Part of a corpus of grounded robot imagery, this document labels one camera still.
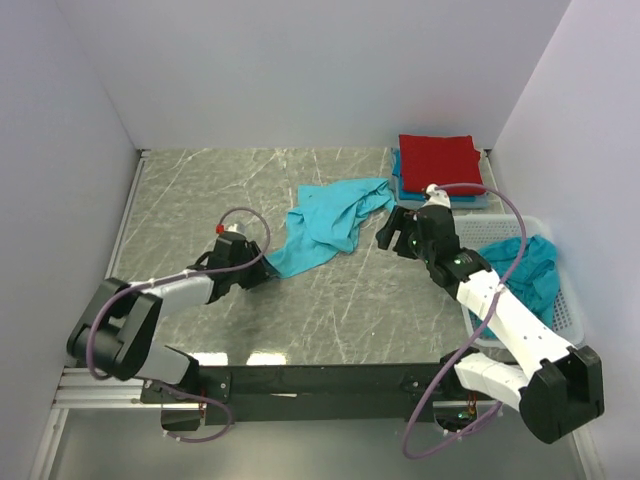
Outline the light blue t-shirt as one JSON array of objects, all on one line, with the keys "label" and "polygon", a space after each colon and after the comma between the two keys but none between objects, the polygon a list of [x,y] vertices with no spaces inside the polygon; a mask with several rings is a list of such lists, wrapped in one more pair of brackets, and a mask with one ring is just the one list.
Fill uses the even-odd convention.
[{"label": "light blue t-shirt", "polygon": [[301,185],[298,205],[286,215],[284,245],[268,255],[281,278],[291,278],[351,254],[359,243],[360,225],[380,210],[396,205],[383,178],[341,180],[325,186]]}]

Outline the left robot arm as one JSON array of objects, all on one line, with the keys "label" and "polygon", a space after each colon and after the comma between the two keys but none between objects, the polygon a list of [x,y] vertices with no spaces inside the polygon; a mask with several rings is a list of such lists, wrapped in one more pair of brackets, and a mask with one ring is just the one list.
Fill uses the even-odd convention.
[{"label": "left robot arm", "polygon": [[69,335],[66,351],[83,363],[92,359],[95,369],[118,380],[163,382],[173,399],[189,401],[199,392],[199,363],[153,341],[159,320],[211,304],[234,285],[249,290],[275,276],[256,242],[240,233],[222,233],[212,250],[172,281],[104,280]]}]

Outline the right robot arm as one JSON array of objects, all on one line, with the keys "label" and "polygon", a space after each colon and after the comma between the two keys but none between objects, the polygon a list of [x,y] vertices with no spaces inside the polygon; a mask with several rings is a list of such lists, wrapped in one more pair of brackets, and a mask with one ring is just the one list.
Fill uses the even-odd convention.
[{"label": "right robot arm", "polygon": [[396,206],[376,240],[381,249],[422,261],[432,281],[483,319],[516,361],[504,364],[464,344],[426,387],[412,422],[438,385],[452,399],[474,391],[513,408],[546,444],[603,415],[601,358],[543,325],[486,259],[462,247],[450,208],[432,201],[418,210]]}]

